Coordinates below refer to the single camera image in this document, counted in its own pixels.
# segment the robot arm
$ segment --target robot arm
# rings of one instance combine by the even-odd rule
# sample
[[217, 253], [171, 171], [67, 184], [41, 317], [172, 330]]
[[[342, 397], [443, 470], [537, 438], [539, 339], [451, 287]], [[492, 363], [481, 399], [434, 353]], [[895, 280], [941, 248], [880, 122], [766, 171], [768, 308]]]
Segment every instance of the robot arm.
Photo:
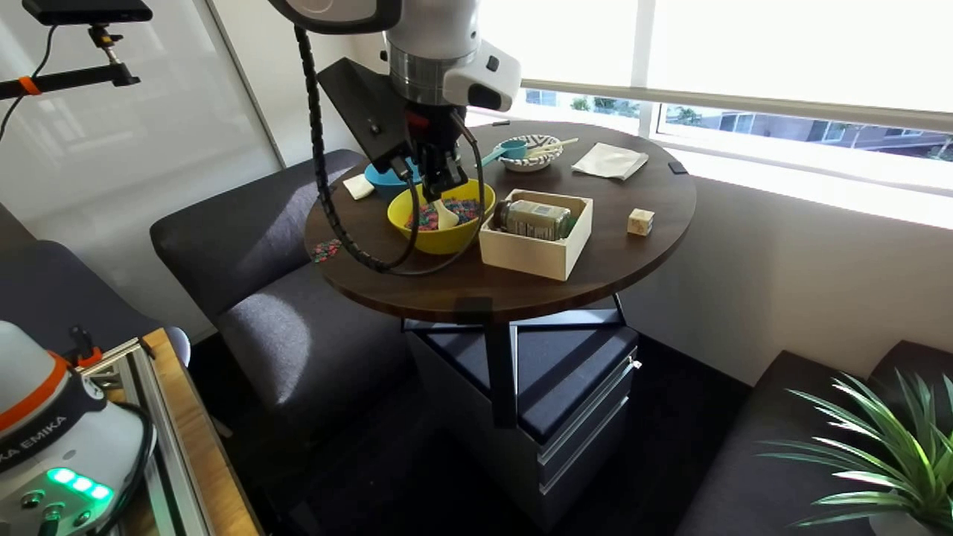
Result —
[[341, 59], [320, 76], [366, 159], [384, 174], [415, 159], [430, 201], [466, 183], [466, 110], [509, 110], [518, 62], [476, 33], [476, 0], [271, 0], [317, 33], [387, 30], [391, 79]]

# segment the floor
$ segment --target floor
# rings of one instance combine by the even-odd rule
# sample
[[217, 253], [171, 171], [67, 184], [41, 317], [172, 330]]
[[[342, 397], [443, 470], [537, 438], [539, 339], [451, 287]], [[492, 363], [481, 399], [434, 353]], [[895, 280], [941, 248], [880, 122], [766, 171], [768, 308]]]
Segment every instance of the floor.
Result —
[[[744, 385], [656, 339], [640, 339], [640, 362], [627, 436], [555, 536], [674, 533], [747, 399]], [[268, 533], [539, 533], [434, 424], [418, 379], [323, 446], [257, 409], [220, 339], [199, 342], [195, 379], [232, 430], [227, 449]]]

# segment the wooden box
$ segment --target wooden box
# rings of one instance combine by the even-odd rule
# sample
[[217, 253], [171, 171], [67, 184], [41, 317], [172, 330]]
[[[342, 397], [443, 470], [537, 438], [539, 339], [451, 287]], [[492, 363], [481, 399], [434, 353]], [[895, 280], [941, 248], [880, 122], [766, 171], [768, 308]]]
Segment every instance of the wooden box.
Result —
[[488, 217], [481, 226], [481, 256], [482, 265], [537, 274], [548, 280], [570, 280], [579, 256], [583, 253], [591, 235], [594, 235], [594, 201], [591, 196], [570, 196], [570, 195], [548, 195], [548, 192], [509, 192], [507, 201], [533, 201], [533, 202], [552, 202], [567, 207], [576, 216], [571, 232], [561, 242], [531, 240], [531, 235], [512, 235], [504, 231], [494, 231], [494, 222]]

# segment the black drawer unit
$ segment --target black drawer unit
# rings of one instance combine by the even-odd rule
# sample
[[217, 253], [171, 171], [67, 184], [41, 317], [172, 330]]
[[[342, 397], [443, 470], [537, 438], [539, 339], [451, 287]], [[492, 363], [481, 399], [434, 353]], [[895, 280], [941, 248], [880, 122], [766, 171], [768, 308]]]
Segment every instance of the black drawer unit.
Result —
[[638, 371], [631, 329], [571, 318], [561, 314], [518, 329], [512, 430], [494, 427], [481, 329], [409, 329], [424, 387], [443, 427], [543, 531], [557, 525], [610, 455]]

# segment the yellow bowl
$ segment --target yellow bowl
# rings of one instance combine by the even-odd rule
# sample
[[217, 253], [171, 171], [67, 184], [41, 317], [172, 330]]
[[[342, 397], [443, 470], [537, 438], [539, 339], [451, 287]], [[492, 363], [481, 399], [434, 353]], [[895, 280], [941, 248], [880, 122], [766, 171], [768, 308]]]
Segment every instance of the yellow bowl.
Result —
[[[476, 201], [481, 202], [481, 183], [476, 178], [469, 178], [466, 184], [460, 189], [451, 189], [440, 195], [440, 201], [460, 201], [460, 202], [469, 202], [469, 201]], [[420, 201], [420, 208], [427, 207], [424, 189], [418, 184], [415, 195]], [[494, 208], [498, 202], [498, 195], [492, 184], [482, 183], [482, 208], [487, 216]], [[394, 231], [400, 231], [405, 240], [411, 240], [411, 211], [415, 211], [415, 201], [411, 201], [411, 189], [405, 189], [402, 195], [396, 195], [387, 207], [387, 222]], [[475, 232], [481, 231], [481, 217], [475, 222], [466, 222], [460, 226], [451, 226], [451, 231], [420, 231], [418, 232], [418, 250], [420, 253], [430, 253], [430, 256], [454, 256], [460, 253], [461, 248], [472, 245]]]

